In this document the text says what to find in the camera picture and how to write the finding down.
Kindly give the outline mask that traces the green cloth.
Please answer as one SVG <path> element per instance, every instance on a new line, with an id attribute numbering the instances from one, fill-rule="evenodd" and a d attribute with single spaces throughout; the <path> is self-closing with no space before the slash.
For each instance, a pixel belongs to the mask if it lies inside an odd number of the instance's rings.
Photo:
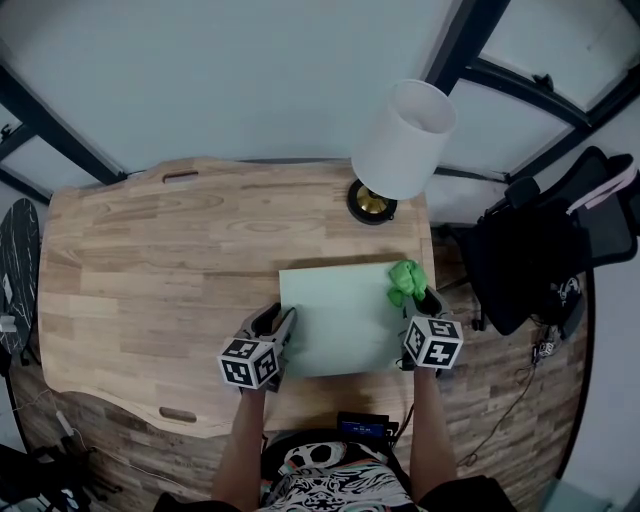
<path id="1" fill-rule="evenodd" d="M 406 298 L 422 302 L 428 286 L 427 275 L 420 264 L 414 260 L 402 260 L 389 271 L 391 288 L 387 292 L 390 302 L 401 308 Z"/>

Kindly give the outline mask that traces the white shade brass table lamp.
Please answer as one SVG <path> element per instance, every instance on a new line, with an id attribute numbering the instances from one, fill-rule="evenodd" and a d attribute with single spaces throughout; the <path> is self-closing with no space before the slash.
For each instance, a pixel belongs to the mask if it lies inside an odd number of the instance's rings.
<path id="1" fill-rule="evenodd" d="M 456 122 L 452 102 L 437 87 L 414 79 L 394 84 L 351 154 L 356 180 L 346 205 L 352 216 L 381 225 L 394 218 L 400 201 L 422 193 Z"/>

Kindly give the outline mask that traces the person's left forearm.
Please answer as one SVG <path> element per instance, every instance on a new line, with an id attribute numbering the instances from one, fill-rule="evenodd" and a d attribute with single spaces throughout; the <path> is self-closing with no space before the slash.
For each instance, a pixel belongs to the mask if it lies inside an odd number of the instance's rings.
<path id="1" fill-rule="evenodd" d="M 236 412 L 211 497 L 248 512 L 259 506 L 264 390 L 245 390 Z"/>

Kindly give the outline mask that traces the black floor equipment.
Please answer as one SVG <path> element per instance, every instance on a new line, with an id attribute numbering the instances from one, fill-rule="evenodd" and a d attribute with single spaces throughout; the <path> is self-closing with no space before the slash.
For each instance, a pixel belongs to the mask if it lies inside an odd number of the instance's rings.
<path id="1" fill-rule="evenodd" d="M 90 512 L 94 501 L 123 488 L 110 484 L 90 467 L 95 448 L 80 448 L 65 436 L 61 446 L 42 446 L 29 453 L 0 444 L 0 512 L 27 499 L 45 498 L 45 512 Z"/>

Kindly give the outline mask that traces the black office chair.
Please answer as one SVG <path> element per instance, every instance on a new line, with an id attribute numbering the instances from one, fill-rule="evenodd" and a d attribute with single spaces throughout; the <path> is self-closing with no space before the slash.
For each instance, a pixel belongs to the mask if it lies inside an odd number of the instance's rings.
<path id="1" fill-rule="evenodd" d="M 492 324 L 509 335 L 537 316 L 552 283 L 633 259 L 639 242 L 628 196 L 638 181 L 631 155 L 591 146 L 547 190 L 532 177 L 511 183 L 455 237 L 480 304 L 473 329 Z"/>

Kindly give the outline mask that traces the black bag with white print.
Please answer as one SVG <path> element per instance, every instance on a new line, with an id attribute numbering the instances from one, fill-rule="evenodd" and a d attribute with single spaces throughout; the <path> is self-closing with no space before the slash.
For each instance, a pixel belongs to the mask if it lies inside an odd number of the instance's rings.
<path id="1" fill-rule="evenodd" d="M 566 341 L 576 333 L 585 310 L 580 281 L 573 276 L 550 285 L 536 315 L 542 324 L 556 329 L 560 340 Z"/>

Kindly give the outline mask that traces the person's black printed shirt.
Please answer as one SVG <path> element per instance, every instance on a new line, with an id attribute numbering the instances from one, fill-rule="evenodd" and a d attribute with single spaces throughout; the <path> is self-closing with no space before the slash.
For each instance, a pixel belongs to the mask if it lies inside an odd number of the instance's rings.
<path id="1" fill-rule="evenodd" d="M 295 433 L 261 447 L 259 506 L 248 512 L 516 512 L 496 480 L 455 479 L 411 494 L 384 445 L 334 431 Z M 153 512 L 242 512 L 212 497 L 183 503 L 168 493 Z"/>

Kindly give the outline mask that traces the round black marble table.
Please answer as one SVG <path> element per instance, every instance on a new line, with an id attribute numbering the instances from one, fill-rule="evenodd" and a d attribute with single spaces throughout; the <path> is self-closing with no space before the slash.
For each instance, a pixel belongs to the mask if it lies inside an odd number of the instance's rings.
<path id="1" fill-rule="evenodd" d="M 13 355 L 28 344 L 36 309 L 40 257 L 37 211 L 28 199 L 19 199 L 0 223 L 0 315 L 15 317 L 15 333 L 0 332 L 0 346 Z M 6 301 L 2 286 L 9 276 L 13 299 Z"/>

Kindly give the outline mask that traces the person's right forearm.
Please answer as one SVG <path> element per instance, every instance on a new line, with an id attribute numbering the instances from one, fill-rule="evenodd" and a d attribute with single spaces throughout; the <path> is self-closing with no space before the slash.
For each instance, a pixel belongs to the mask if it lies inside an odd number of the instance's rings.
<path id="1" fill-rule="evenodd" d="M 457 478 L 456 461 L 436 374 L 414 370 L 414 419 L 410 455 L 412 490 L 426 493 Z"/>

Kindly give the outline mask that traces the small black screen device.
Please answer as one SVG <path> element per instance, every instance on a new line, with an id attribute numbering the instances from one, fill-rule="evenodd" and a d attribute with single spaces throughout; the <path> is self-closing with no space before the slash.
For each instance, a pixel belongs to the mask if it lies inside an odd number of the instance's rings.
<path id="1" fill-rule="evenodd" d="M 341 411 L 337 414 L 337 429 L 345 434 L 391 441 L 399 430 L 399 423 L 388 415 Z"/>

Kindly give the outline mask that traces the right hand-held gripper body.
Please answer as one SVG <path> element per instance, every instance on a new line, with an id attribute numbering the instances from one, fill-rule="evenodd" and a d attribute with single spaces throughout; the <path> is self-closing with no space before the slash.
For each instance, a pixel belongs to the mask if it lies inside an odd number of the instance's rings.
<path id="1" fill-rule="evenodd" d="M 462 325 L 446 318 L 414 315 L 405 321 L 399 334 L 403 371 L 415 368 L 450 370 L 464 343 Z"/>

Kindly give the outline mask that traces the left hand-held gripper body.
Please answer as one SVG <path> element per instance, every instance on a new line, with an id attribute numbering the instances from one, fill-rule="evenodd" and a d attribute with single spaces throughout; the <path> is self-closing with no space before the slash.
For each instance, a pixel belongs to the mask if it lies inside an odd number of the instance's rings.
<path id="1" fill-rule="evenodd" d="M 286 367 L 282 353 L 280 342 L 228 338 L 217 360 L 227 385 L 277 393 Z"/>

